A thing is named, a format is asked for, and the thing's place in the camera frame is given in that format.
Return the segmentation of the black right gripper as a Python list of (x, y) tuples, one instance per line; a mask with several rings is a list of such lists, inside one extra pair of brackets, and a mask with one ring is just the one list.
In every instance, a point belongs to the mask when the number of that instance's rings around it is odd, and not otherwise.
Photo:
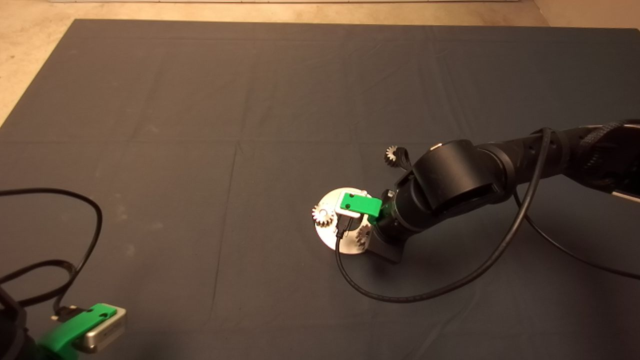
[(367, 250), (391, 264), (399, 264), (403, 258), (405, 239), (403, 228), (396, 214), (396, 192), (386, 189), (381, 195), (381, 209), (372, 225)]

